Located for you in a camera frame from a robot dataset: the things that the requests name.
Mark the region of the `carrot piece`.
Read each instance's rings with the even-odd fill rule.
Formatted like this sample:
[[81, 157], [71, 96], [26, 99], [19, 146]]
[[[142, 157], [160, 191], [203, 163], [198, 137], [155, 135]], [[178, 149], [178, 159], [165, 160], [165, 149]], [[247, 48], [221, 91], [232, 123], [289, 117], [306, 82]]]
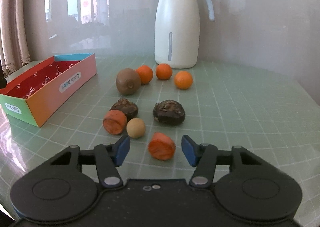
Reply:
[[123, 133], [126, 124], [126, 115], [122, 111], [115, 109], [108, 111], [103, 119], [103, 127], [111, 135]]
[[155, 132], [148, 144], [148, 152], [158, 160], [166, 161], [171, 159], [176, 151], [174, 141], [161, 132]]

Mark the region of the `dark water chestnut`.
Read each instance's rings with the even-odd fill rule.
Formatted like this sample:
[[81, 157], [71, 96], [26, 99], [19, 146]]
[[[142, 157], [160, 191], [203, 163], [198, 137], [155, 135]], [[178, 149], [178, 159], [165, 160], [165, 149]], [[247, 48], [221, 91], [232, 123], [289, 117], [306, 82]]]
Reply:
[[155, 104], [152, 112], [154, 119], [162, 124], [176, 126], [185, 120], [185, 110], [175, 100], [165, 100]]
[[135, 103], [125, 98], [121, 98], [115, 102], [110, 110], [118, 110], [123, 112], [126, 115], [127, 121], [136, 118], [139, 111], [138, 106]]

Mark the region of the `small orange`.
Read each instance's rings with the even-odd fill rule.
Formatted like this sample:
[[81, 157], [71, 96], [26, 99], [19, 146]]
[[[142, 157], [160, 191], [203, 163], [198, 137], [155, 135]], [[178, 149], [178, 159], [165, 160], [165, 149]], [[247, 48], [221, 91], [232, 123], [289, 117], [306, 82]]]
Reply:
[[153, 71], [147, 65], [140, 66], [136, 69], [136, 72], [140, 77], [142, 85], [147, 85], [153, 79]]
[[172, 68], [166, 63], [159, 64], [156, 67], [156, 76], [159, 80], [168, 80], [172, 76]]
[[193, 84], [193, 77], [188, 71], [180, 71], [174, 77], [175, 86], [178, 89], [186, 90]]

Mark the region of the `beige longan fruit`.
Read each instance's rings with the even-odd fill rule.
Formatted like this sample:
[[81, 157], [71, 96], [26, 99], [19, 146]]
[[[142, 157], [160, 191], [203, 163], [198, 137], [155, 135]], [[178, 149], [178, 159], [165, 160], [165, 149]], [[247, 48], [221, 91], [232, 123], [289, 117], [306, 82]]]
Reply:
[[126, 131], [131, 138], [140, 138], [145, 134], [145, 123], [142, 119], [133, 118], [127, 123]]

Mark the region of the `brown kiwi fruit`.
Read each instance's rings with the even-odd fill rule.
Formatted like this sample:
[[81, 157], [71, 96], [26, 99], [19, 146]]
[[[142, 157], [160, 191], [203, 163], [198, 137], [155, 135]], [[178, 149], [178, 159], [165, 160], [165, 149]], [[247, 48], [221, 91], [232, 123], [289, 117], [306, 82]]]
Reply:
[[120, 70], [116, 78], [116, 87], [122, 95], [135, 93], [141, 87], [139, 74], [131, 68]]

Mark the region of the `colourful cardboard box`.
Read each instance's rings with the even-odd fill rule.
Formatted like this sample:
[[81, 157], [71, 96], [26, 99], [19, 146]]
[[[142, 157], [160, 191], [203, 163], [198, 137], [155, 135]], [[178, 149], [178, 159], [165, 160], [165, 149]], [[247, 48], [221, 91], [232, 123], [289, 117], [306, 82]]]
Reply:
[[97, 73], [95, 54], [52, 56], [1, 89], [1, 107], [10, 116], [41, 127]]

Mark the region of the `white thermos jug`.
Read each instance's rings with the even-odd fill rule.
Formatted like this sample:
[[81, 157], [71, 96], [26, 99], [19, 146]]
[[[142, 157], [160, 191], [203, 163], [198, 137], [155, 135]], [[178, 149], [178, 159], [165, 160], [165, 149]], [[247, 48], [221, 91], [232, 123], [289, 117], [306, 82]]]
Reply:
[[[215, 21], [212, 0], [205, 0], [209, 20]], [[154, 54], [157, 64], [187, 69], [197, 63], [200, 12], [197, 0], [159, 0], [155, 19]]]

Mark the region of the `beige curtain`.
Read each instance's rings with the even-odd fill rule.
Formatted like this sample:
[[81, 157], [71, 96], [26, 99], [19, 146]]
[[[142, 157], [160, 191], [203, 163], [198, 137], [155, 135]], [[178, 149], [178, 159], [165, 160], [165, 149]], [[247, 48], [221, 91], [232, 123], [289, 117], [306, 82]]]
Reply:
[[1, 0], [1, 67], [5, 77], [30, 63], [23, 0]]

